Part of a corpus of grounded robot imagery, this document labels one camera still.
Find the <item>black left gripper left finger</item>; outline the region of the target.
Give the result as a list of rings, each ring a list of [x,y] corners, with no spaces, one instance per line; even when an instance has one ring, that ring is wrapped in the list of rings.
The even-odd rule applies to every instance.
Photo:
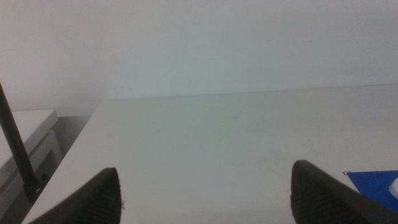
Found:
[[[121,210],[118,172],[116,168],[108,167],[32,223],[119,224]]]

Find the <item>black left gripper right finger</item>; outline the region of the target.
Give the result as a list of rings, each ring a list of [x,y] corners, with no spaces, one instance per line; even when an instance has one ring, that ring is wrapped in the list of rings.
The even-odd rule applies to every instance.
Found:
[[[290,188],[296,223],[397,224],[397,212],[362,196],[309,161],[293,164]]]

